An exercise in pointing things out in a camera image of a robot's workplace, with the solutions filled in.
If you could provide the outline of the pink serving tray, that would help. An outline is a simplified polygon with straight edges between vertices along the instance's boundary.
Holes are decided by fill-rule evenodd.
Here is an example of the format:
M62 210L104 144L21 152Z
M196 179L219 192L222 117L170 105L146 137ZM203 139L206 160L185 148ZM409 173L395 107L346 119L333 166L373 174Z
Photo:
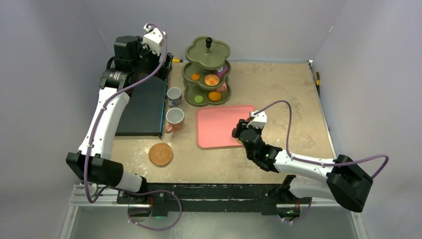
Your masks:
M239 147L232 130L249 117L252 105L203 107L196 112L197 144L203 149Z

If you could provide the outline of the chocolate chip cookie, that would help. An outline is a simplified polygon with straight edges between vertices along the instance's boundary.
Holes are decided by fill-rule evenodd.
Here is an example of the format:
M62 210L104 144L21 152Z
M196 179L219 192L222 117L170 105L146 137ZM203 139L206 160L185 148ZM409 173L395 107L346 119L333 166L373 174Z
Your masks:
M201 78L201 76L198 73L194 73L194 74L191 75L192 81L198 81L200 78Z

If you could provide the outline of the orange egg tart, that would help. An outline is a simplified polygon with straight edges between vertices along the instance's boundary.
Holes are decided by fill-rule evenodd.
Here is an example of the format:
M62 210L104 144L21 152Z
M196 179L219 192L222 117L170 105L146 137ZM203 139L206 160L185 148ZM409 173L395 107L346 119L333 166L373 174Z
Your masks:
M222 95L220 92L218 91L211 91L208 94L208 98L212 101L212 102L218 102L221 99Z

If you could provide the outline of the pink strawberry roll cake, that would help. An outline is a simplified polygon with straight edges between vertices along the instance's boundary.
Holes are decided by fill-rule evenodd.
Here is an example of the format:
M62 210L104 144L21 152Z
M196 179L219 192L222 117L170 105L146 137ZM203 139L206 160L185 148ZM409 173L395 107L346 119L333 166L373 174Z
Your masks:
M223 83L219 88L216 89L217 92L226 92L227 91L227 84Z

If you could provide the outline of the green three-tier stand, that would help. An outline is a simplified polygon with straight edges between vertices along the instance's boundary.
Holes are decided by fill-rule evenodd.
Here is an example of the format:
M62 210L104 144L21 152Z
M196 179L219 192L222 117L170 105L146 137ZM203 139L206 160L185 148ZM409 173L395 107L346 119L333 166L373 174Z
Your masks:
M223 105L231 97L231 87L229 86L229 75L231 72L231 64L228 61L230 56L230 47L227 43L215 40L209 36L199 36L193 40L185 51L187 64L182 68L182 77L184 83L185 100L194 107L218 106ZM228 72L220 79L220 83L216 86L207 86L204 83L204 77L213 74L215 69L222 66L228 66ZM198 81L192 81L191 75L200 74ZM221 99L218 102L212 102L208 98L211 91L216 91L223 83L227 84L227 91L221 92ZM204 100L200 104L194 102L196 95L203 96Z

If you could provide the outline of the round bread bun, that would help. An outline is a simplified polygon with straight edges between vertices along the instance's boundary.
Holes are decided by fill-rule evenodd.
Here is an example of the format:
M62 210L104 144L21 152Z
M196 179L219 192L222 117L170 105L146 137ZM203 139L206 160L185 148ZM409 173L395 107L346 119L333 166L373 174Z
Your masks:
M208 74L204 77L204 83L207 86L216 86L220 83L220 79L215 74Z

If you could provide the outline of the purple green cake slice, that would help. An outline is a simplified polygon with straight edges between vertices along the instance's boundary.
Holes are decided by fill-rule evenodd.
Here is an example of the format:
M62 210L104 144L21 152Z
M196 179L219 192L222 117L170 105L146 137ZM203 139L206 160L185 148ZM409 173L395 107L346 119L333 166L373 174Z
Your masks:
M222 66L218 69L215 69L213 71L213 74L221 79L228 72L228 70L229 70L228 66Z

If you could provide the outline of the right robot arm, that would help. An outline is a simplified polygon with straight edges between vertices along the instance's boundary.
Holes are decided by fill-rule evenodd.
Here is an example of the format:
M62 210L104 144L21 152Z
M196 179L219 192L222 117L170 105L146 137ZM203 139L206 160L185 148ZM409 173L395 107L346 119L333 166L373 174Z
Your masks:
M291 173L304 176L293 179L280 188L280 198L287 203L296 198L324 198L334 200L353 212L362 212L373 178L350 157L339 155L336 159L303 157L287 150L266 144L262 130L240 119L231 136L239 140L246 150L247 159L267 172Z

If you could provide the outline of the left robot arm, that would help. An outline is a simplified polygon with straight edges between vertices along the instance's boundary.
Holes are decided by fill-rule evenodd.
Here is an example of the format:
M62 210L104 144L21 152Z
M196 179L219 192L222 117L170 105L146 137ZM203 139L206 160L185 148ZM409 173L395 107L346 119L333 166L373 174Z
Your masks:
M88 132L77 152L69 152L67 165L88 184L105 185L129 192L135 203L148 199L147 181L132 174L121 163L111 160L116 130L133 88L158 77L165 80L169 74L167 40L163 33L157 36L121 36L114 42L112 56L100 76L97 108Z

